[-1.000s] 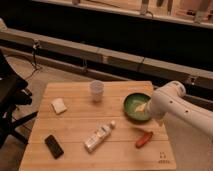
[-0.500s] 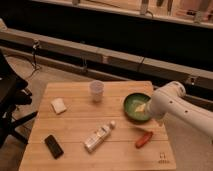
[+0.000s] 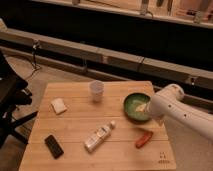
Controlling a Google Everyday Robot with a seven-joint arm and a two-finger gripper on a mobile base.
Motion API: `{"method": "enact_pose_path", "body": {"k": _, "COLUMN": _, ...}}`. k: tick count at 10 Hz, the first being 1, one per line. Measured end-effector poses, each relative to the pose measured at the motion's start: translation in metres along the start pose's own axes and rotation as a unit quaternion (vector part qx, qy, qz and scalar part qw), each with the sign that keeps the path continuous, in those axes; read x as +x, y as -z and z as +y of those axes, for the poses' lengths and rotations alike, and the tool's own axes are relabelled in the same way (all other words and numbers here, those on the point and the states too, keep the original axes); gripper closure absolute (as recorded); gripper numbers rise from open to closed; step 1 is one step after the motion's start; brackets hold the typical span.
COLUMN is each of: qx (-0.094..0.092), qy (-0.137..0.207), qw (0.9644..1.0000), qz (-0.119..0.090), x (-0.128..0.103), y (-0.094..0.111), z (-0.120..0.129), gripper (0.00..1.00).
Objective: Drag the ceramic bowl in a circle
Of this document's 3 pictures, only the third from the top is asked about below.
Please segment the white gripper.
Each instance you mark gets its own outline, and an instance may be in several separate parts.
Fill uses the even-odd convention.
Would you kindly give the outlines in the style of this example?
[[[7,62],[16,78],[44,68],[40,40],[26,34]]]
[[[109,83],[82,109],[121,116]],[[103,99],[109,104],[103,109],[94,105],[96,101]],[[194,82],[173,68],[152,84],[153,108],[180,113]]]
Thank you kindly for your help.
[[[146,109],[146,106],[147,106],[146,104],[140,104],[140,105],[138,105],[136,107],[136,109],[135,109],[135,112],[144,112],[145,109]],[[164,124],[164,116],[163,115],[159,116],[159,117],[156,117],[154,120],[157,122],[157,124],[159,126],[162,126]]]

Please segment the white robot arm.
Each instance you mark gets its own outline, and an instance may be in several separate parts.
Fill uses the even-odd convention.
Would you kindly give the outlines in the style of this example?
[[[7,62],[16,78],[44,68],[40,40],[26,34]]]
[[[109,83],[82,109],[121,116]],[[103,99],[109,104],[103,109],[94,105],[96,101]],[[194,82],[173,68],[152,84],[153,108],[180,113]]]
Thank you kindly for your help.
[[[136,110],[144,112],[162,125],[165,115],[179,121],[213,142],[213,115],[181,102],[185,93],[177,84],[169,84],[150,97],[147,104]]]

